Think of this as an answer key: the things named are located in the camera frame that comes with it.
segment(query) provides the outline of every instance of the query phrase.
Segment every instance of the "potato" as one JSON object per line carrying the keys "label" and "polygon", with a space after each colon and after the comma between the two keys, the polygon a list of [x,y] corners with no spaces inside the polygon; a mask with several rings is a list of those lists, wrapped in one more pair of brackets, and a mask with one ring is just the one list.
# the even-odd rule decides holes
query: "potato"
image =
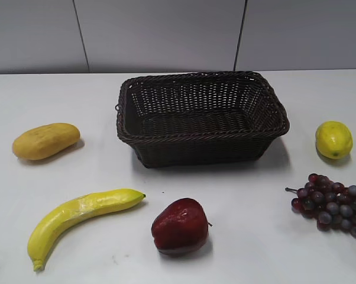
{"label": "potato", "polygon": [[28,130],[15,139],[12,152],[19,158],[48,158],[79,140],[77,127],[68,123],[53,123]]}

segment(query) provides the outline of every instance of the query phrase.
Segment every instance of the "basket rim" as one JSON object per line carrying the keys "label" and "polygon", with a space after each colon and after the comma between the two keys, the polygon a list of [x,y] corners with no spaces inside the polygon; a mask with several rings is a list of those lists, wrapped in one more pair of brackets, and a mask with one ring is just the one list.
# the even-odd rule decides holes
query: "basket rim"
{"label": "basket rim", "polygon": [[[278,110],[278,114],[281,119],[281,124],[278,127],[273,128],[263,128],[263,129],[250,129],[250,130],[226,130],[226,131],[210,131],[205,133],[178,133],[178,134],[167,134],[167,135],[138,135],[131,134],[125,128],[125,106],[127,104],[127,89],[134,82],[150,82],[157,83],[163,82],[165,80],[176,80],[176,79],[190,79],[190,78],[232,78],[232,77],[245,77],[252,76],[262,83],[262,86],[266,88],[266,91],[271,99],[271,102]],[[225,71],[225,72],[200,72],[200,73],[184,73],[177,75],[149,75],[149,76],[139,76],[136,78],[131,78],[126,80],[120,90],[119,104],[116,106],[118,111],[116,127],[118,130],[118,137],[123,142],[129,145],[140,145],[140,144],[154,144],[154,143],[174,143],[174,142],[184,142],[184,141],[202,141],[211,139],[229,139],[229,138],[246,138],[246,139],[258,139],[258,138],[277,138],[288,132],[290,128],[290,123],[287,118],[287,112],[284,106],[276,97],[274,89],[270,84],[263,78],[259,73],[252,71]]]}

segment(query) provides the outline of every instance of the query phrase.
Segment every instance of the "banana tip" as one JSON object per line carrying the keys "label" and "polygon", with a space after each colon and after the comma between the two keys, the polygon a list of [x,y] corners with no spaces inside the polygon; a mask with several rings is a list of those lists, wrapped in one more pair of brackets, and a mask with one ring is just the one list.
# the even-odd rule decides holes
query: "banana tip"
{"label": "banana tip", "polygon": [[44,269],[43,267],[43,262],[41,260],[35,260],[34,261],[34,271],[39,272]]}

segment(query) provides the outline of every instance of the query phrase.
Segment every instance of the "wicker basket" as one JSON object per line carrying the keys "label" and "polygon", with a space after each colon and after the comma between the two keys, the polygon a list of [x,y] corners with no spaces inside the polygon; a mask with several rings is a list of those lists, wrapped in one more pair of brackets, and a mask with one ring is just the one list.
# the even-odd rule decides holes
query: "wicker basket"
{"label": "wicker basket", "polygon": [[258,73],[190,73],[125,81],[117,130],[145,167],[163,167],[257,160],[289,121]]}

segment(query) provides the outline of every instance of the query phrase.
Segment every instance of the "wall seam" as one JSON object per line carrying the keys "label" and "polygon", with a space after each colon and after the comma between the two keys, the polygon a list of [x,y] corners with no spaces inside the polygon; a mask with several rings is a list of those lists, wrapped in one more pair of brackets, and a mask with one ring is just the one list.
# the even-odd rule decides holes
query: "wall seam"
{"label": "wall seam", "polygon": [[78,30],[79,30],[79,36],[81,37],[83,52],[84,52],[84,54],[85,54],[86,64],[87,64],[87,66],[88,66],[88,73],[91,73],[91,71],[90,71],[90,64],[89,64],[89,59],[88,59],[88,54],[87,54],[87,52],[86,52],[85,43],[83,42],[81,25],[79,24],[79,19],[78,19],[78,13],[77,13],[77,8],[76,8],[75,0],[72,0],[72,2],[73,2],[74,11],[75,11],[75,13],[76,13],[76,19],[77,19],[77,25],[78,25]]}
{"label": "wall seam", "polygon": [[240,26],[240,33],[238,34],[238,42],[237,42],[237,48],[236,48],[235,62],[234,62],[234,64],[233,64],[233,71],[236,71],[237,60],[238,60],[238,52],[239,52],[239,50],[240,50],[240,45],[241,45],[242,30],[244,29],[245,15],[246,15],[246,12],[247,12],[247,5],[248,5],[248,0],[245,0],[244,10],[243,10],[243,12],[242,12],[242,20],[241,20],[241,26]]}

